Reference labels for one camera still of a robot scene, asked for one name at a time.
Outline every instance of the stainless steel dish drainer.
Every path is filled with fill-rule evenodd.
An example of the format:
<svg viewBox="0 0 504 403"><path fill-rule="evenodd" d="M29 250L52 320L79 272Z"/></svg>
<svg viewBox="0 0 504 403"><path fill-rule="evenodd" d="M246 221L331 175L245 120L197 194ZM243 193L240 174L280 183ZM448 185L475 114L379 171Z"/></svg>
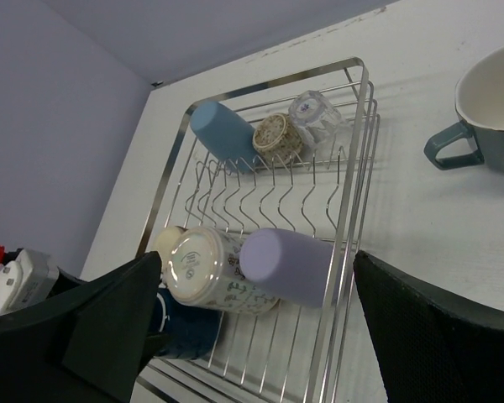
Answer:
<svg viewBox="0 0 504 403"><path fill-rule="evenodd" d="M205 400L336 401L353 288L352 258L360 246L381 120L368 71L362 60L352 58L209 99L223 102L278 86L289 89L292 83L326 74L340 79L339 85L319 91L351 123L349 147L335 139L322 154L295 154L286 164L276 157L257 159L251 172L239 172L230 169L238 161L214 159L194 138L182 157L183 171L175 172L181 145L186 135L193 136L187 133L190 115L201 101L189 107L181 122L139 254L146 250L166 198L171 201L164 226L208 225L235 236L257 228L285 228L334 244L323 308L281 301L258 317L225 313L217 343L206 358L151 361L151 369ZM307 89L317 89L312 85ZM234 110L254 124L287 110L299 93ZM179 179L170 191L174 175Z"/></svg>

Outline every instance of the white jar with pattern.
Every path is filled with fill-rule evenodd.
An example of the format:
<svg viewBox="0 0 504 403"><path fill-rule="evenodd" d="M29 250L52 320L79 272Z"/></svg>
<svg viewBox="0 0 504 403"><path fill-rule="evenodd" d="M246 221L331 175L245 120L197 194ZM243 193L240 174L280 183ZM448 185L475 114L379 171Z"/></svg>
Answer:
<svg viewBox="0 0 504 403"><path fill-rule="evenodd" d="M240 268L244 240L207 227L189 229L172 250L165 278L182 305L258 315L278 298L247 281Z"/></svg>

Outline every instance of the mug handle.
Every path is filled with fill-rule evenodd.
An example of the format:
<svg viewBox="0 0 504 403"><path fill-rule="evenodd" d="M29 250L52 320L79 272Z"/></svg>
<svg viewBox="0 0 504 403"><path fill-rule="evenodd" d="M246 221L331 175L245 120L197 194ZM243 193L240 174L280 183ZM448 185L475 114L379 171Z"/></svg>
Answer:
<svg viewBox="0 0 504 403"><path fill-rule="evenodd" d="M481 165L484 163L484 159L479 149L471 154L437 158L438 152L447 145L459 139L470 139L472 136L471 127L467 127L462 122L457 122L431 137L423 148L423 153L440 170L453 170L464 166Z"/></svg>

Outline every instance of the clear glass cup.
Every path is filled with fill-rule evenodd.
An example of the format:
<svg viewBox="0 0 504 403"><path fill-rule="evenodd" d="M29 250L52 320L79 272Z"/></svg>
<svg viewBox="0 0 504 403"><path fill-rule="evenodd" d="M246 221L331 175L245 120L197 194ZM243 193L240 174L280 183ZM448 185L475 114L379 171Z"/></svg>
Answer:
<svg viewBox="0 0 504 403"><path fill-rule="evenodd" d="M298 128L302 141L311 149L322 149L332 157L334 144L349 149L350 125L328 99L318 91L306 91L289 107L289 117Z"/></svg>

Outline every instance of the navy mug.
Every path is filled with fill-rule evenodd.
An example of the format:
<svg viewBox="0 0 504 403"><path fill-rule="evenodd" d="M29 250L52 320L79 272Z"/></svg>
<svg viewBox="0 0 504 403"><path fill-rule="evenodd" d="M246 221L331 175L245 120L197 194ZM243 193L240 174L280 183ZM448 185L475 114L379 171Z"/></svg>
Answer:
<svg viewBox="0 0 504 403"><path fill-rule="evenodd" d="M440 170L486 164L504 173L504 47L474 65L455 88L459 122L428 140L424 154ZM438 152L467 139L472 153L438 158Z"/></svg>
<svg viewBox="0 0 504 403"><path fill-rule="evenodd" d="M201 358L213 349L220 319L219 311L181 305L166 288L159 288L149 331L163 332L171 339L155 356Z"/></svg>

